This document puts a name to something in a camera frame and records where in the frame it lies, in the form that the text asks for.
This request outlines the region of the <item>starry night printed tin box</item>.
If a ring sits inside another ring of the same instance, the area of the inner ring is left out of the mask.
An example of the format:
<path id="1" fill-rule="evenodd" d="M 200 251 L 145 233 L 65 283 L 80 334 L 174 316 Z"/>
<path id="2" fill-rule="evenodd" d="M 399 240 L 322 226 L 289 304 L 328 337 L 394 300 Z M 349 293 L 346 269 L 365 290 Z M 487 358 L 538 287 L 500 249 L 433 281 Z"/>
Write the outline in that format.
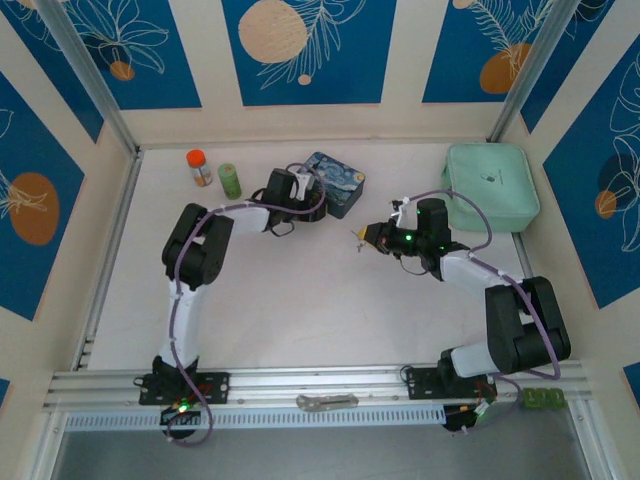
<path id="1" fill-rule="evenodd" d="M 324 180 L 328 214 L 343 219 L 363 193 L 365 174 L 323 152 L 314 152 L 297 172 L 310 169 Z"/>

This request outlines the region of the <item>green cylindrical can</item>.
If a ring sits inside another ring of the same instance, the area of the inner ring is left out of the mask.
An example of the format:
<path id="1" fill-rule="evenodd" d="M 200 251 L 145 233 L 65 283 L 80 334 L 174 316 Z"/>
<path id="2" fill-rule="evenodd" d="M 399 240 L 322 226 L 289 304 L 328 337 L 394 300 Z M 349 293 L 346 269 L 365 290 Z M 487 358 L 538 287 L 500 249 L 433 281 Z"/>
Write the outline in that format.
<path id="1" fill-rule="evenodd" d="M 242 189 L 236 167 L 232 163 L 223 163 L 218 167 L 217 174 L 226 198 L 239 199 L 242 196 Z"/>

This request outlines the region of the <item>mint green zip case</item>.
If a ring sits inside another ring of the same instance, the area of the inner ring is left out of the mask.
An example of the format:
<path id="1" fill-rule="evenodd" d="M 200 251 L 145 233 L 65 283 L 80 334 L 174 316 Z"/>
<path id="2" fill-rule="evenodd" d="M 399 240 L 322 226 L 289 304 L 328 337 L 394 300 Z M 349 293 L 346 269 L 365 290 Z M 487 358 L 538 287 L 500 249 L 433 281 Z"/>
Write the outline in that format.
<path id="1" fill-rule="evenodd" d="M 540 211 L 525 152 L 508 143 L 460 143 L 449 147 L 441 187 L 458 230 L 521 233 Z"/>

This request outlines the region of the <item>orange cap clear bottle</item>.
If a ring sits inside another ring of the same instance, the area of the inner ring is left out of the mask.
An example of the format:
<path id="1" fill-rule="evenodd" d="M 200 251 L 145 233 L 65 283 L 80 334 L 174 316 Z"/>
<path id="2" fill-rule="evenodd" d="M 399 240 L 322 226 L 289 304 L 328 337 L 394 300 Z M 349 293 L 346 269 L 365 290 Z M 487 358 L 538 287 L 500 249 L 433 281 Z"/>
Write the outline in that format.
<path id="1" fill-rule="evenodd" d="M 200 149 L 192 149 L 186 154 L 186 161 L 195 183 L 199 187 L 211 184 L 212 174 L 205 153 Z"/>

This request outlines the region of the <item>black controller board green light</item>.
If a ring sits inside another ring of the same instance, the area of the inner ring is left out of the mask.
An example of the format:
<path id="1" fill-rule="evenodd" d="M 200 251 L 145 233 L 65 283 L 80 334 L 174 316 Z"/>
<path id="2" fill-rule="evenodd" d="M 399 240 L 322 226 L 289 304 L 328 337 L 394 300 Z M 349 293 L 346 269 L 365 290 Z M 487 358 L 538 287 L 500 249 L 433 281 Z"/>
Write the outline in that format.
<path id="1" fill-rule="evenodd" d="M 192 404 L 179 401 L 160 413 L 159 425 L 163 429 L 195 429 L 201 425 L 201 411 Z"/>
<path id="2" fill-rule="evenodd" d="M 481 400 L 478 404 L 445 405 L 443 427 L 453 433 L 466 432 L 476 426 L 490 406 L 487 400 Z"/>

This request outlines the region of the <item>green terminal block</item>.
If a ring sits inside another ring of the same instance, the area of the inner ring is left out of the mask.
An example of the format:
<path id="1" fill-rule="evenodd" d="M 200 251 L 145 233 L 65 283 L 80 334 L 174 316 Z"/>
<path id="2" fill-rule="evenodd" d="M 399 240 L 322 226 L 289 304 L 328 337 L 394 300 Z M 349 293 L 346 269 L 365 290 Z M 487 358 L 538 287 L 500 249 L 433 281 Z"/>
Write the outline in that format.
<path id="1" fill-rule="evenodd" d="M 522 406 L 531 410 L 560 410 L 567 407 L 564 392 L 559 388 L 524 388 Z"/>

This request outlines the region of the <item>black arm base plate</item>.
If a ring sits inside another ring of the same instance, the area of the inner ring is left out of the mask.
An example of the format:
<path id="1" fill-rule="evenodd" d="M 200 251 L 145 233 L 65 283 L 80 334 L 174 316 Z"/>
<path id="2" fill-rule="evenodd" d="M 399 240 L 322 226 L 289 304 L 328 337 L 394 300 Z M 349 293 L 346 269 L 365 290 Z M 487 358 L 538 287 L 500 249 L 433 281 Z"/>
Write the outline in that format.
<path id="1" fill-rule="evenodd" d="M 230 374 L 227 372 L 192 372 L 191 382 L 205 398 L 207 404 L 226 404 Z M 199 402 L 199 397 L 178 371 L 168 374 L 148 373 L 136 377 L 133 384 L 139 388 L 140 405 L 174 405 L 186 401 Z"/>
<path id="2" fill-rule="evenodd" d="M 410 400 L 493 400 L 497 397 L 497 388 L 486 375 L 463 378 L 456 373 L 441 373 L 435 367 L 405 365 L 400 370 L 400 378 Z"/>

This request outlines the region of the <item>long aluminium base rail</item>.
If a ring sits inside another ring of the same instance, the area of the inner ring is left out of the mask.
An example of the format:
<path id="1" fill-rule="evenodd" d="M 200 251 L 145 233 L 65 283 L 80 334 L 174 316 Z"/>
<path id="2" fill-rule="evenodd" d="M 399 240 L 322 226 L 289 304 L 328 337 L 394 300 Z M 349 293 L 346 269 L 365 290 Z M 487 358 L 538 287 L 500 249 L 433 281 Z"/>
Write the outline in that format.
<path id="1" fill-rule="evenodd" d="M 353 395 L 358 405 L 395 406 L 418 404 L 409 398 L 409 387 L 401 379 L 399 365 L 310 368 L 233 369 L 226 385 L 218 390 L 223 408 L 294 408 L 300 395 L 336 397 Z M 142 409 L 139 398 L 149 390 L 143 386 L 143 370 L 80 370 L 56 372 L 46 391 L 45 412 Z M 495 382 L 498 400 L 515 398 L 516 388 L 557 388 L 567 401 L 592 400 L 594 394 L 578 361 L 561 364 L 561 378 L 548 380 L 526 373 Z"/>

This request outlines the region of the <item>aluminium frame post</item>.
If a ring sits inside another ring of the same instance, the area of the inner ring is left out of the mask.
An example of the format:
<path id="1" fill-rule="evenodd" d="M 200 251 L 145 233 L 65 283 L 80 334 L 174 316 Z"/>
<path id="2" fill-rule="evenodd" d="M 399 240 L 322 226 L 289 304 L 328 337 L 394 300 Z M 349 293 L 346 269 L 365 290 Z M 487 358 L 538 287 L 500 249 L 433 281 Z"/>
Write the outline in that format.
<path id="1" fill-rule="evenodd" d="M 487 143 L 500 143 L 519 115 L 524 103 L 553 54 L 581 0 L 556 0 L 549 16 L 541 25 L 524 65 L 518 73 L 502 109 L 486 138 Z"/>
<path id="2" fill-rule="evenodd" d="M 111 127 L 116 139 L 131 157 L 136 158 L 139 153 L 139 145 L 64 8 L 57 0 L 34 0 L 34 4 L 74 74 L 103 119 Z"/>

